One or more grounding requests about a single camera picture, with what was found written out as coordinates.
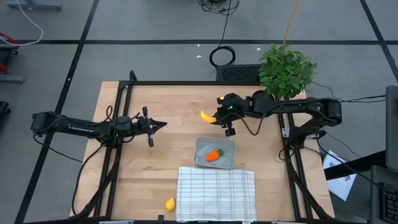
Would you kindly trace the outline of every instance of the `toy carrot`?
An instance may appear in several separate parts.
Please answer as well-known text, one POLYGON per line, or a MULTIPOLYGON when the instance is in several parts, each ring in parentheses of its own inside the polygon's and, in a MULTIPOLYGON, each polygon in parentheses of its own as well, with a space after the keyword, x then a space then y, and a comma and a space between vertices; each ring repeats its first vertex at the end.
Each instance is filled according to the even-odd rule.
POLYGON ((218 158, 220 158, 220 156, 222 156, 223 154, 224 154, 224 152, 221 149, 219 149, 217 151, 213 151, 209 155, 206 156, 206 161, 207 162, 215 161, 218 158))

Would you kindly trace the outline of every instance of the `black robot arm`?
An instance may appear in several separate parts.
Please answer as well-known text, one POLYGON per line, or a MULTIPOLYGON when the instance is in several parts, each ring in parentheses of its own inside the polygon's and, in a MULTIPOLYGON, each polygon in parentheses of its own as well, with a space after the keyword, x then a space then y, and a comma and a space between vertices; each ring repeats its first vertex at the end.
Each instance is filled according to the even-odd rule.
POLYGON ((232 121, 245 117, 262 119, 272 114, 308 113, 312 119, 300 127, 288 130, 289 144, 301 149, 308 135, 316 134, 324 126, 336 126, 341 123, 340 102, 331 98, 307 98, 305 100, 274 101, 273 97, 263 91, 257 91, 252 96, 242 99, 235 93, 229 93, 217 99, 219 108, 209 117, 204 112, 201 116, 206 122, 227 128, 227 136, 235 135, 232 121))
POLYGON ((140 134, 148 134, 148 143, 150 147, 154 146, 152 135, 164 127, 167 123, 155 121, 148 117, 146 107, 143 107, 143 116, 135 115, 120 116, 116 119, 102 122, 92 122, 82 119, 69 118, 65 115, 55 114, 54 112, 41 112, 33 114, 33 122, 30 127, 35 135, 41 136, 47 133, 67 133, 95 138, 101 144, 114 146, 117 144, 117 137, 134 137, 140 134))

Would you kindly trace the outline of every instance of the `plastic container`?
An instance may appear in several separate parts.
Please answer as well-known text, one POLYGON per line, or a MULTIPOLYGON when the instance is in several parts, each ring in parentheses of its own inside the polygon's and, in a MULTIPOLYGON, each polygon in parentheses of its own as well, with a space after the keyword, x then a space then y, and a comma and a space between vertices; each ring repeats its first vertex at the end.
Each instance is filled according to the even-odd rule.
POLYGON ((235 166, 235 142, 228 139, 199 137, 195 147, 193 160, 199 166, 232 169, 235 166), (207 162, 206 156, 213 151, 222 149, 224 154, 217 160, 207 162))

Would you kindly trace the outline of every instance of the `dish towel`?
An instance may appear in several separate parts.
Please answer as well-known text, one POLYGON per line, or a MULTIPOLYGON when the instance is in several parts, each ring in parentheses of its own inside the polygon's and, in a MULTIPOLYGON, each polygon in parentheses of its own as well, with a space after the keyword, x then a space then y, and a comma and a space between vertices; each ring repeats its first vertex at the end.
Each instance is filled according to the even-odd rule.
POLYGON ((175 214, 177 221, 256 221, 254 172, 180 167, 175 214))

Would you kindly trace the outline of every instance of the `potted plant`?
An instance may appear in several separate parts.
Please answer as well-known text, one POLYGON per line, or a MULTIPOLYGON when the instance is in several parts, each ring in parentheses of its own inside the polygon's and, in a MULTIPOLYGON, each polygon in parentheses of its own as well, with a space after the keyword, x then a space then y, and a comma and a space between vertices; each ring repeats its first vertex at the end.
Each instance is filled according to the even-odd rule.
POLYGON ((267 94, 275 98, 289 99, 298 95, 312 82, 317 63, 313 63, 301 52, 287 50, 286 45, 279 48, 271 44, 260 59, 260 85, 264 86, 267 94))

